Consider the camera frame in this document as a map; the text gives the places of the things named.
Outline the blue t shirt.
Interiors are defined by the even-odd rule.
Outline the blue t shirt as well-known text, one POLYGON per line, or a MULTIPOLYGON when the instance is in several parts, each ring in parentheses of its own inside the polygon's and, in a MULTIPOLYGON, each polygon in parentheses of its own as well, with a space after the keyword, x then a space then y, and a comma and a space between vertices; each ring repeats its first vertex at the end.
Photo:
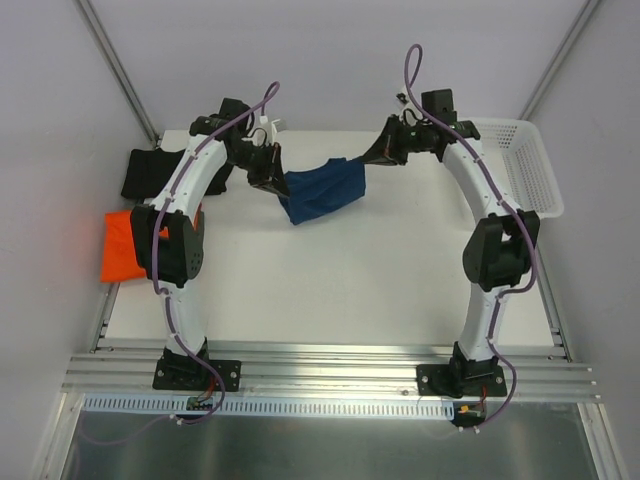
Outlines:
POLYGON ((293 225, 336 212, 366 193, 365 165, 359 158, 330 158, 311 170, 289 171, 285 180, 289 196, 279 202, 293 225))

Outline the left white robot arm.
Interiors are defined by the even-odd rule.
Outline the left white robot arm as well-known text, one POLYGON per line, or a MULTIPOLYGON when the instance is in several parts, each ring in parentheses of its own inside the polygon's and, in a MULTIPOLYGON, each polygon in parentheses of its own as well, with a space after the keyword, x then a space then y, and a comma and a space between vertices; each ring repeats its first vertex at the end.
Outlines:
POLYGON ((265 106, 224 99, 218 112, 194 120, 165 186, 131 212, 136 261, 161 298, 168 330, 165 347, 180 359, 175 375, 188 388, 203 386, 210 375, 204 359, 206 329, 193 285, 204 263, 201 203, 206 190, 224 168, 235 167, 246 172, 251 187, 281 198, 289 195, 277 124, 265 106))

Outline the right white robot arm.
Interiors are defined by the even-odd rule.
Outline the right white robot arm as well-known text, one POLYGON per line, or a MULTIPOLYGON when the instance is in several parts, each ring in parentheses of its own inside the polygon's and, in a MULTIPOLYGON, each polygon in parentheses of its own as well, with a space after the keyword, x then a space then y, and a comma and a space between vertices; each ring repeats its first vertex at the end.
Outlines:
POLYGON ((459 120, 451 90, 424 92, 414 108, 389 116, 361 160, 403 166, 413 153, 437 157, 457 182, 475 221, 462 254, 471 297, 447 371, 451 389, 467 395, 497 366, 495 337, 508 297, 525 292, 522 278, 536 276, 540 219, 535 211, 522 210, 491 175, 481 135, 473 122, 459 120))

